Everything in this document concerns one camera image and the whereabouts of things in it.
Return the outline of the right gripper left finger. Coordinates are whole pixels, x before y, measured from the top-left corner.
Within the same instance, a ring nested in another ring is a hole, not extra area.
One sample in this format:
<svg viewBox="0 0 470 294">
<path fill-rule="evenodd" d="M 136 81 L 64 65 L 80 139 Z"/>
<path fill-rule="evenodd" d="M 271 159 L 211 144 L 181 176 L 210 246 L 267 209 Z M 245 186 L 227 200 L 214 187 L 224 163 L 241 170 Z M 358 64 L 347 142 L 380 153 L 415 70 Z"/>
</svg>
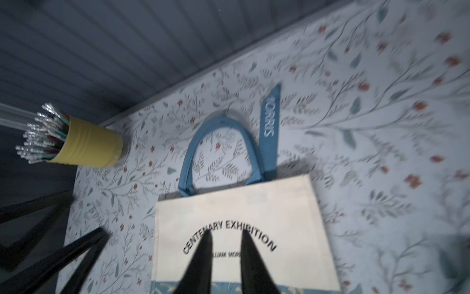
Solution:
<svg viewBox="0 0 470 294">
<path fill-rule="evenodd" d="M 210 294 L 213 240 L 205 231 L 174 294 Z"/>
</svg>

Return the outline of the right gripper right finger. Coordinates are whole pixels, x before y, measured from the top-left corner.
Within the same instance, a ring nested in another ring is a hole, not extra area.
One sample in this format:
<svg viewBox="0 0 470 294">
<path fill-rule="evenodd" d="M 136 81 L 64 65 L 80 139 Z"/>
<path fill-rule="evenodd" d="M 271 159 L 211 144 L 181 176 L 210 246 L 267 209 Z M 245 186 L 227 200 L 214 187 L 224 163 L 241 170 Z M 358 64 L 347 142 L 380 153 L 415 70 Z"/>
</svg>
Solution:
<svg viewBox="0 0 470 294">
<path fill-rule="evenodd" d="M 241 238 L 241 282 L 244 294 L 280 293 L 247 230 Z"/>
</svg>

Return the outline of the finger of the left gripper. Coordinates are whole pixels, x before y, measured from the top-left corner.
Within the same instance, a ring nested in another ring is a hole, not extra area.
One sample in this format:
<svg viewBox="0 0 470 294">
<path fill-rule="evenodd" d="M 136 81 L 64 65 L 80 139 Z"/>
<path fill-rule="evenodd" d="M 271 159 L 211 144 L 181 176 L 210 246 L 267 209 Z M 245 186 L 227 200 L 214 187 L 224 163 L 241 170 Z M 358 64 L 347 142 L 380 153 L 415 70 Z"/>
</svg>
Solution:
<svg viewBox="0 0 470 294">
<path fill-rule="evenodd" d="M 1 208 L 1 224 L 4 224 L 41 209 L 55 207 L 47 217 L 36 223 L 19 240 L 11 245 L 1 246 L 1 268 L 13 272 L 51 229 L 62 212 L 70 208 L 72 203 L 73 195 L 67 191 Z"/>
<path fill-rule="evenodd" d="M 1 293 L 33 294 L 65 266 L 82 254 L 86 254 L 66 286 L 62 289 L 64 294 L 78 294 L 104 250 L 109 237 L 109 233 L 101 227 L 93 230 L 1 283 Z"/>
</svg>

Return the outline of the cream canvas tote bag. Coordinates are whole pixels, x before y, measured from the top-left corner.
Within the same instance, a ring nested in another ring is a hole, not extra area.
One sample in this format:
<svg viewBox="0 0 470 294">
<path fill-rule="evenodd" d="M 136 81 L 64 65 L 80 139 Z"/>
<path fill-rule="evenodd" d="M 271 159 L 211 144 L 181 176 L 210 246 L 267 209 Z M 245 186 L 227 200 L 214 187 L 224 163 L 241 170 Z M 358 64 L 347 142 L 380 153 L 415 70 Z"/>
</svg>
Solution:
<svg viewBox="0 0 470 294">
<path fill-rule="evenodd" d="M 280 92 L 277 85 L 263 99 L 258 140 L 225 115 L 207 120 L 194 134 L 179 177 L 180 197 L 155 205 L 151 293 L 174 293 L 208 230 L 213 240 L 211 294 L 243 294 L 243 230 L 252 237 L 280 294 L 340 293 L 310 177 L 276 177 Z M 195 153 L 201 141 L 218 129 L 240 133 L 252 174 L 242 187 L 199 194 L 192 178 Z"/>
</svg>

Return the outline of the yellow pencil cup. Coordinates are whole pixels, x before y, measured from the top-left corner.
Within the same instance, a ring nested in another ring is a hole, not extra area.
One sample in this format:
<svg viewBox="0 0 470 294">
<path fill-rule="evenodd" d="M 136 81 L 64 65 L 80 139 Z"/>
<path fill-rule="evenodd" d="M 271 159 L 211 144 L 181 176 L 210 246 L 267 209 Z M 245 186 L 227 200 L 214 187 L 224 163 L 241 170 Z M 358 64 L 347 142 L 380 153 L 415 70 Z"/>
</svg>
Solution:
<svg viewBox="0 0 470 294">
<path fill-rule="evenodd" d="M 124 140 L 115 131 L 69 117 L 69 132 L 60 152 L 49 164 L 110 168 L 122 155 Z"/>
</svg>

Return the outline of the bundle of pencils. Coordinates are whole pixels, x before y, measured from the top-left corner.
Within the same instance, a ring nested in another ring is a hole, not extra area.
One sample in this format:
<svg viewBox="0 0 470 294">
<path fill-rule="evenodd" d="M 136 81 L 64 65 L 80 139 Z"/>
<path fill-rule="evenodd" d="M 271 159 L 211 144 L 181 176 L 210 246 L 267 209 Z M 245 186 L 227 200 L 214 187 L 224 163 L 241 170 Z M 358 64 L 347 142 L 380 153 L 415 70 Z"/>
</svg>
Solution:
<svg viewBox="0 0 470 294">
<path fill-rule="evenodd" d="M 17 155 L 29 164 L 51 161 L 65 146 L 71 120 L 52 103 L 42 105 L 34 123 L 28 123 L 23 134 L 24 142 L 15 147 Z"/>
</svg>

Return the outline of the floral table mat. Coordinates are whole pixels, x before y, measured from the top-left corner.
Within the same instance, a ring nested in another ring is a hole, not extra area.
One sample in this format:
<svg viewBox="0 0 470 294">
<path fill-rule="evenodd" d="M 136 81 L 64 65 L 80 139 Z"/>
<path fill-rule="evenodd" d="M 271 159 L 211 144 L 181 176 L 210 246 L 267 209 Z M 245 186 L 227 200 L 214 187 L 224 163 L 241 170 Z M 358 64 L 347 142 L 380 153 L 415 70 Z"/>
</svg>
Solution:
<svg viewBox="0 0 470 294">
<path fill-rule="evenodd" d="M 470 4 L 358 1 L 177 89 L 113 125 L 116 168 L 80 167 L 66 243 L 110 240 L 84 294 L 146 294 L 154 207 L 177 195 L 211 115 L 258 135 L 280 98 L 278 174 L 307 174 L 348 294 L 456 294 L 470 281 Z"/>
</svg>

